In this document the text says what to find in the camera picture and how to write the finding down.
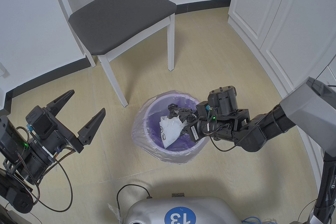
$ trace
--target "wall outlet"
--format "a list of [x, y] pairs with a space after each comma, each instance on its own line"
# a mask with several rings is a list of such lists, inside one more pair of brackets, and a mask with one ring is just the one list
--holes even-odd
[[6, 68], [0, 62], [0, 76], [6, 73]]

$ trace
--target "baseboard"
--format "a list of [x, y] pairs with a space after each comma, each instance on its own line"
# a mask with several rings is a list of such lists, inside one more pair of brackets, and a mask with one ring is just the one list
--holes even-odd
[[32, 80], [29, 80], [28, 82], [23, 83], [20, 86], [17, 86], [13, 90], [6, 93], [4, 108], [0, 110], [0, 116], [9, 115], [11, 113], [12, 98], [19, 96], [20, 94], [23, 94], [27, 91], [30, 91], [31, 89], [34, 89], [38, 86], [46, 84], [50, 81], [59, 79], [65, 75], [69, 75], [90, 66], [91, 65], [88, 58], [85, 57], [78, 61], [69, 63], [65, 66], [56, 68], [55, 70], [52, 70]]
[[210, 8], [223, 8], [229, 7], [231, 0], [208, 0], [208, 1], [199, 1], [193, 3], [183, 3], [177, 5], [175, 14], [187, 13], [191, 11], [210, 9]]
[[[252, 42], [252, 40], [248, 37], [248, 35], [241, 29], [241, 27], [233, 20], [232, 17], [229, 16], [229, 20], [227, 22], [237, 32], [237, 34], [241, 37], [241, 39], [245, 42], [247, 47], [257, 58], [257, 60], [264, 68], [269, 78], [272, 80], [281, 98], [284, 98], [288, 94], [288, 92], [283, 86], [281, 80], [276, 75], [275, 71], [272, 69], [270, 64], [266, 61], [265, 57], [262, 55], [261, 51]], [[301, 130], [300, 128], [298, 128], [298, 130], [302, 138], [303, 144], [306, 148], [311, 167], [313, 169], [317, 190], [319, 190], [321, 184], [321, 167], [323, 166], [323, 159], [321, 157], [321, 153], [319, 151], [316, 142], [311, 140], [303, 130]]]

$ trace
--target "white chair frame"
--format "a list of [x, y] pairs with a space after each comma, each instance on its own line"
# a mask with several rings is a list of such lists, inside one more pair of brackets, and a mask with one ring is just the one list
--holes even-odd
[[[67, 20], [69, 20], [69, 16], [73, 13], [70, 7], [68, 0], [62, 0], [64, 5]], [[152, 25], [151, 27], [143, 30], [142, 32], [136, 34], [135, 36], [131, 37], [129, 40], [121, 44], [120, 46], [116, 47], [115, 49], [109, 51], [104, 55], [98, 55], [98, 59], [101, 62], [101, 65], [107, 75], [108, 80], [110, 81], [113, 89], [115, 90], [121, 104], [126, 107], [128, 105], [120, 86], [116, 80], [115, 75], [111, 69], [109, 62], [125, 52], [126, 50], [130, 49], [132, 46], [138, 44], [140, 41], [144, 40], [145, 38], [149, 37], [153, 33], [156, 33], [158, 30], [167, 26], [167, 46], [168, 46], [168, 69], [172, 71], [174, 69], [174, 41], [175, 41], [175, 14], [172, 14], [163, 20], [159, 21], [158, 23]], [[82, 46], [87, 58], [90, 61], [92, 67], [95, 67], [95, 62], [92, 58], [90, 52], [86, 49], [81, 41], [80, 45]]]

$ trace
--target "chair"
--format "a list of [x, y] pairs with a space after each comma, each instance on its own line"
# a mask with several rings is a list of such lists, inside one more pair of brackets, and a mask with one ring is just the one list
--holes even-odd
[[174, 69], [176, 4], [169, 0], [94, 0], [74, 13], [62, 0], [68, 21], [91, 65], [99, 61], [123, 106], [128, 105], [109, 62], [167, 26], [168, 69]]

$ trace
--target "black baseboard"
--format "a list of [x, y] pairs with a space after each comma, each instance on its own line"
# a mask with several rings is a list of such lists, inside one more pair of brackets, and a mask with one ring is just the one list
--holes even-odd
[[191, 11], [210, 9], [210, 8], [224, 8], [229, 7], [231, 0], [209, 0], [209, 1], [200, 1], [193, 3], [183, 3], [177, 5], [175, 14], [181, 14]]
[[20, 86], [17, 86], [13, 90], [6, 93], [4, 108], [0, 110], [0, 116], [9, 115], [11, 113], [12, 98], [20, 94], [23, 94], [24, 92], [27, 92], [31, 89], [34, 89], [38, 86], [46, 84], [50, 81], [53, 81], [55, 79], [61, 78], [65, 75], [69, 75], [71, 73], [77, 72], [79, 70], [85, 69], [90, 66], [91, 65], [90, 65], [88, 58], [85, 57], [78, 61], [69, 63], [65, 66], [56, 68], [55, 70], [52, 70], [26, 83], [23, 83]]

